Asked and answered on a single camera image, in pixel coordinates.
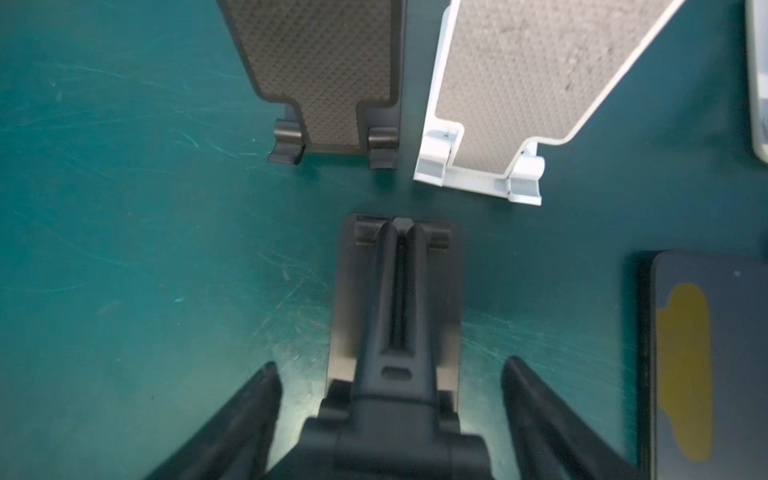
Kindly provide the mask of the white phone stand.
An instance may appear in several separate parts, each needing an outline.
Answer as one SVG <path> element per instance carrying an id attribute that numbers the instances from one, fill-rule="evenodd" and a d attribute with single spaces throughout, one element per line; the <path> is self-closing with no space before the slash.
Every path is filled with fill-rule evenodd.
<path id="1" fill-rule="evenodd" d="M 767 163 L 767 0 L 745 1 L 752 148 Z"/>

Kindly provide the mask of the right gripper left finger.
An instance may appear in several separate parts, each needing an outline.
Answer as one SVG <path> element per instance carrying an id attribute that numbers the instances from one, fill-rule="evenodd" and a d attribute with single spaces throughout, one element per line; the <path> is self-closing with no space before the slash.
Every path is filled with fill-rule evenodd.
<path id="1" fill-rule="evenodd" d="M 282 383 L 265 363 L 149 479 L 260 479 L 279 416 Z"/>

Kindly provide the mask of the black phone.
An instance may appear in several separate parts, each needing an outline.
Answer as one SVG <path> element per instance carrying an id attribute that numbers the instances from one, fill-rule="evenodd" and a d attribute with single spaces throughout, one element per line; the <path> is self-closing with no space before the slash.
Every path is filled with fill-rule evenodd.
<path id="1" fill-rule="evenodd" d="M 665 251 L 640 285 L 641 478 L 766 478 L 766 262 Z"/>

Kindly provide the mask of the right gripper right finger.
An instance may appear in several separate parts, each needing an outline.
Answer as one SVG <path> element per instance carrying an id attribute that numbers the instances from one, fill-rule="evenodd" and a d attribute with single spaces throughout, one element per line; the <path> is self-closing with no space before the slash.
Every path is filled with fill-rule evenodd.
<path id="1" fill-rule="evenodd" d="M 521 358 L 506 360 L 501 388 L 522 479 L 639 477 Z"/>

